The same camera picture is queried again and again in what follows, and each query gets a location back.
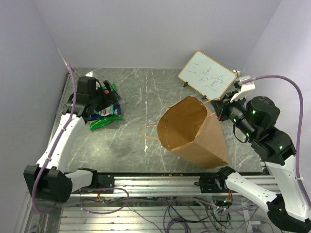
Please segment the blue Kettle vinegar chips bag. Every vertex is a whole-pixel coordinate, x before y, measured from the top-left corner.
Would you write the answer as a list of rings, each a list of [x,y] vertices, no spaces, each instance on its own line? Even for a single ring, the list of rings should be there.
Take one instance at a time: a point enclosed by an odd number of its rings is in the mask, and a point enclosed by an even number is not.
[[[110,116],[115,116],[115,115],[121,115],[121,106],[120,106],[120,103],[117,102],[116,104],[114,104],[114,115],[110,115]],[[102,116],[99,116],[97,115],[96,113],[93,113],[89,118],[88,120],[89,121],[94,121],[94,120],[98,120],[98,119],[102,119],[102,118],[105,118],[105,117],[102,117]]]

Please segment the green Chuba chips bag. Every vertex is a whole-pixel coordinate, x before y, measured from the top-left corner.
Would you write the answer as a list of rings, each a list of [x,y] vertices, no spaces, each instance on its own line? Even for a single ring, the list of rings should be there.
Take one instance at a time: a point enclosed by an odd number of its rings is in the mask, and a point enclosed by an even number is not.
[[[109,125],[110,123],[112,123],[114,121],[122,121],[123,118],[121,116],[122,116],[122,114],[120,116],[115,115],[115,116],[109,116],[109,117],[105,117],[105,118],[94,120],[94,121],[89,121],[90,122],[90,130],[91,131],[97,130],[99,128],[102,128],[104,126]]]

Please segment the brown paper bag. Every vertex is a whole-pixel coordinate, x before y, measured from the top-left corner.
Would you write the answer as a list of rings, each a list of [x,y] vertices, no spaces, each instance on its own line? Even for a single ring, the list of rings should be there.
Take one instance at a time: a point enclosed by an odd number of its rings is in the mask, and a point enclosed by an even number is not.
[[[187,96],[168,107],[155,126],[156,139],[176,156],[208,169],[229,164],[222,125],[198,98]]]

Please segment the Fox's mint blossom candy bag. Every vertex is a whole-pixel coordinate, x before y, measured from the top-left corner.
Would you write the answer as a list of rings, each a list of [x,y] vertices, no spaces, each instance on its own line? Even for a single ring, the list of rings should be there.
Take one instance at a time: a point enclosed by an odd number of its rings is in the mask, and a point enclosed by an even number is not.
[[[114,105],[111,105],[103,110],[100,110],[99,112],[96,112],[97,115],[101,117],[106,117],[110,115],[114,115]]]

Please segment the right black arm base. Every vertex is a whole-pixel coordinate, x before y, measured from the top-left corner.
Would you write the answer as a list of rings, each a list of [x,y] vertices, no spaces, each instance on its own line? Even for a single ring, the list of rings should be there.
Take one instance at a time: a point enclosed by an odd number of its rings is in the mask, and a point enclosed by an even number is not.
[[[201,193],[226,193],[229,192],[229,189],[226,186],[225,180],[234,172],[236,172],[234,169],[225,166],[216,173],[207,173],[201,176],[194,185],[200,187]]]

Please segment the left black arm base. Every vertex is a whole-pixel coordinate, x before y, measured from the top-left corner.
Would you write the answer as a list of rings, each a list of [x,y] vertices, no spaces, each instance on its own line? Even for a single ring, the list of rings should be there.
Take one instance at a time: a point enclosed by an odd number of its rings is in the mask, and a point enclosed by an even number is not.
[[[113,188],[115,186],[115,179],[112,175],[107,174],[99,174],[98,178],[89,186],[85,186],[82,188],[78,188],[73,191],[73,193],[89,193],[91,192],[90,189],[107,189]]]

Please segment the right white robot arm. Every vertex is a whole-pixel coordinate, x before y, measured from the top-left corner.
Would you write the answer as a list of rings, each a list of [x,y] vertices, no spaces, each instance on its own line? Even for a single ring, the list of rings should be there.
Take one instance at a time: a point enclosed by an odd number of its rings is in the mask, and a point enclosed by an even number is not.
[[[311,208],[299,184],[296,158],[298,150],[285,132],[275,127],[280,109],[268,97],[231,101],[230,97],[212,100],[219,121],[230,120],[246,141],[266,163],[279,192],[273,192],[245,179],[234,169],[221,168],[214,180],[220,192],[236,191],[262,208],[270,221],[282,231],[308,233],[311,230]]]

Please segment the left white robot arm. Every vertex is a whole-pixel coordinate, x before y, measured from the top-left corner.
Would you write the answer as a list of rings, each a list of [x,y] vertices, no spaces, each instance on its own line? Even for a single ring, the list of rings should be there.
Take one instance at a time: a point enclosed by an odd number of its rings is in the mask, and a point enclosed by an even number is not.
[[[93,193],[99,188],[99,175],[95,169],[79,168],[65,173],[68,155],[91,115],[119,100],[119,94],[108,80],[100,84],[94,77],[78,79],[77,89],[64,105],[59,126],[46,151],[34,166],[26,166],[24,170],[33,199],[64,203],[78,189]]]

